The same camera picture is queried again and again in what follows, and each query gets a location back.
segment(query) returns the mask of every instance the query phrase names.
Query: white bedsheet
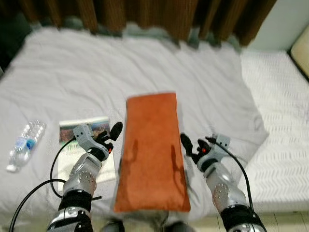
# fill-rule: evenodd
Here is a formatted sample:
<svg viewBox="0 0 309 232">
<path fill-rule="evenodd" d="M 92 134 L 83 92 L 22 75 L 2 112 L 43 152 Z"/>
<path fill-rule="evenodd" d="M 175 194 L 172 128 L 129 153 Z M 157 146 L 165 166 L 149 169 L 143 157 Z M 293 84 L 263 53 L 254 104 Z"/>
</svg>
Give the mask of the white bedsheet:
<svg viewBox="0 0 309 232">
<path fill-rule="evenodd" d="M 285 52 L 244 52 L 241 64 L 269 132 L 246 169 L 255 208 L 309 210 L 309 82 Z"/>
<path fill-rule="evenodd" d="M 243 163 L 251 159 L 267 133 L 241 78 L 239 54 L 227 44 L 216 49 L 201 43 L 198 50 L 185 43 L 181 49 L 169 45 L 65 29 L 42 29 L 27 37 L 0 81 L 1 224 L 9 222 L 32 188 L 48 179 L 59 149 L 59 121 L 108 116 L 111 124 L 125 122 L 126 99 L 132 95 L 176 91 L 180 131 L 189 135 L 195 148 L 198 138 L 219 132 L 231 137 L 230 149 Z M 45 137 L 20 173 L 7 173 L 9 150 L 32 118 L 47 124 Z M 123 134 L 114 143 L 117 170 Z M 238 177 L 234 161 L 226 158 L 225 163 Z M 194 220 L 216 212 L 202 173 L 189 158 L 185 166 L 191 211 L 171 212 L 171 220 Z M 116 187 L 116 182 L 98 184 L 95 196 L 103 198 L 92 203 L 94 218 L 113 214 Z M 50 187 L 43 187 L 25 204 L 18 221 L 48 221 L 58 204 Z"/>
</svg>

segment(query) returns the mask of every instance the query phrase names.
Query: book cover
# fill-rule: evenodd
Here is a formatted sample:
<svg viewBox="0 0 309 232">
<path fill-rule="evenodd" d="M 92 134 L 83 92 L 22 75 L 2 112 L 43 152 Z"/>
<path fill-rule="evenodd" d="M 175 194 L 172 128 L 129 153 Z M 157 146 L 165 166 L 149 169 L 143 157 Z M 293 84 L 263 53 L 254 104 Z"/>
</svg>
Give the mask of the book cover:
<svg viewBox="0 0 309 232">
<path fill-rule="evenodd" d="M 73 129 L 82 124 L 86 123 L 91 126 L 94 133 L 94 138 L 97 137 L 101 132 L 110 132 L 110 125 L 108 117 L 94 117 L 81 120 L 70 120 L 70 121 L 60 121 L 60 146 L 63 146 L 67 141 L 73 138 Z M 72 141 L 68 144 L 58 156 L 58 178 L 68 180 L 70 172 L 80 158 L 82 154 L 86 153 L 82 149 L 77 141 Z M 99 174 L 97 175 L 97 183 L 113 180 L 116 178 L 116 171 L 114 165 L 113 152 L 108 156 L 108 158 L 102 162 L 102 167 Z M 58 184 L 58 191 L 62 191 L 63 184 Z"/>
</svg>

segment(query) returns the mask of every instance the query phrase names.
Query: orange pillow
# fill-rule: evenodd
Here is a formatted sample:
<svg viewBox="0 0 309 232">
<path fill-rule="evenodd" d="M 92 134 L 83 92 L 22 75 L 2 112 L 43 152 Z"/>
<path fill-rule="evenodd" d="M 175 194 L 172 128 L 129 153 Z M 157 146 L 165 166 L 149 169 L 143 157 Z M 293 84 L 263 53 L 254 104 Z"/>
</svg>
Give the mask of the orange pillow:
<svg viewBox="0 0 309 232">
<path fill-rule="evenodd" d="M 127 100 L 124 154 L 115 212 L 190 211 L 175 93 Z"/>
</svg>

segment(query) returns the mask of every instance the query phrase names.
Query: water bottle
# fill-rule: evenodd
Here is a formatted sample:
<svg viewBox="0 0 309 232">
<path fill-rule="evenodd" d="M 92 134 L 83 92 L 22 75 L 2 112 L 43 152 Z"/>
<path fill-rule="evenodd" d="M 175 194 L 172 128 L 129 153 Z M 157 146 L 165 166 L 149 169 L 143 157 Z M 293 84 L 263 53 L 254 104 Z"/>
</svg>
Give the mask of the water bottle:
<svg viewBox="0 0 309 232">
<path fill-rule="evenodd" d="M 46 125 L 38 120 L 30 121 L 17 138 L 14 148 L 10 152 L 8 172 L 19 171 L 30 159 L 35 145 L 44 135 Z"/>
</svg>

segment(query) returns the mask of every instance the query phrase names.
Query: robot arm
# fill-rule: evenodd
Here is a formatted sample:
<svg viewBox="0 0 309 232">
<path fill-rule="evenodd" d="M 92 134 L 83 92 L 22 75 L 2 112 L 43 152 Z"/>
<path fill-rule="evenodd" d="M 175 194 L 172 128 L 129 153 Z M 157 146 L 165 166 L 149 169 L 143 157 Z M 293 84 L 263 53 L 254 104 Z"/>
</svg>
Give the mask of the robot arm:
<svg viewBox="0 0 309 232">
<path fill-rule="evenodd" d="M 225 149 L 230 139 L 223 135 L 215 137 L 216 142 Z M 204 173 L 207 186 L 211 190 L 212 202 L 217 208 L 226 231 L 228 232 L 266 232 L 258 215 L 247 206 L 245 194 L 229 171 L 220 163 L 226 152 L 217 144 L 210 147 L 205 141 L 198 140 L 198 154 L 192 153 L 190 139 L 181 134 L 181 142 L 186 154 L 192 158 L 198 169 Z"/>
<path fill-rule="evenodd" d="M 63 186 L 63 197 L 48 232 L 92 232 L 91 201 L 97 188 L 96 178 L 113 149 L 108 139 L 116 140 L 122 130 L 122 123 L 116 123 L 110 133 L 101 133 L 92 138 L 91 128 L 82 124 L 73 129 L 78 144 L 87 152 L 83 154 L 71 170 L 68 181 Z"/>
</svg>

